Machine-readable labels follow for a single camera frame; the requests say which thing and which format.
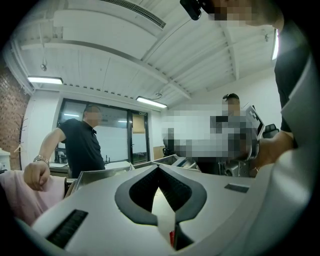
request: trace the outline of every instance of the white machine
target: white machine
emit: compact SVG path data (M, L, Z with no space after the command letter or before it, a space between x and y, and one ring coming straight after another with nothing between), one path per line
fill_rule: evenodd
M320 119L310 118L320 109L317 95L310 58L282 110L299 148L262 167L255 179L150 165L85 185L32 228L20 226L52 256L260 255L286 236L312 196L320 155ZM158 188L175 211L173 247L151 213Z

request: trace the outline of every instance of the air vent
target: air vent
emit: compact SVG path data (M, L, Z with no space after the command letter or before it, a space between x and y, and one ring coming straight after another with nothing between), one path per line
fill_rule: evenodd
M134 4L132 2L128 2L125 0L101 0L101 1L115 4L118 6L122 6L124 8L131 10L131 11L134 11L137 14L140 14L140 15L144 16L145 18L147 18L148 20L152 21L153 23L157 24L162 29L166 25L166 23L162 19L158 18L157 16L152 14L150 11L147 11L146 9L144 9L144 8Z

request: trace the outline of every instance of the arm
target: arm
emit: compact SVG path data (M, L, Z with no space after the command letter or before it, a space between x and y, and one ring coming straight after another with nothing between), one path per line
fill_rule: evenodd
M260 148L257 157L251 161L250 169L259 169L262 166L273 164L286 151L293 149L294 136L291 132L281 130L273 138L260 139Z
M39 155L49 159L59 142L66 139L64 132L60 128L55 128L43 140Z
M66 139L64 132L56 128L50 132L43 140L39 155L49 159L54 152L57 144ZM24 169L24 181L30 188L36 191L42 190L42 185L45 184L50 176L49 166L45 161L36 161L29 163Z

